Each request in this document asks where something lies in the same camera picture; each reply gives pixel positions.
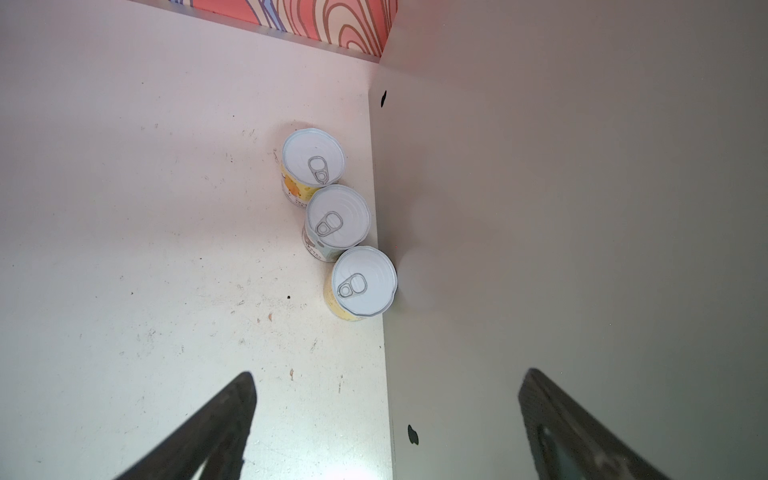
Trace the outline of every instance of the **screw hole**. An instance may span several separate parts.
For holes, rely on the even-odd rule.
[[[413,445],[419,444],[419,434],[416,433],[416,430],[410,425],[408,425],[408,440],[410,440]]]

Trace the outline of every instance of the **white can lid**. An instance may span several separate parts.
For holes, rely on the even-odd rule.
[[[354,316],[378,315],[395,299],[395,267],[373,247],[353,247],[342,253],[332,275],[333,295]]]
[[[344,173],[346,160],[339,142],[317,128],[297,130],[283,144],[283,166],[300,183],[325,187]]]
[[[325,245],[354,247],[371,230],[371,211],[353,189],[330,185],[318,190],[306,206],[306,228]]]

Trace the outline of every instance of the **white shelf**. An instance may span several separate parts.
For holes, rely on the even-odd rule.
[[[326,308],[275,162],[322,128],[373,207],[376,65],[127,1],[5,16],[0,478],[111,478],[243,370],[242,478],[391,478],[382,320]]]

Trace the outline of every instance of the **can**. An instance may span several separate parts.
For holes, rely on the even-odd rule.
[[[360,320],[387,310],[395,290],[397,273],[389,258],[373,247],[352,247],[326,278],[323,297],[339,318]]]
[[[349,187],[331,185],[316,192],[306,206],[302,238],[313,257],[335,262],[362,242],[371,230],[366,199]]]
[[[283,144],[283,192],[306,208],[315,192],[339,181],[345,165],[344,150],[334,137],[317,128],[297,130]]]

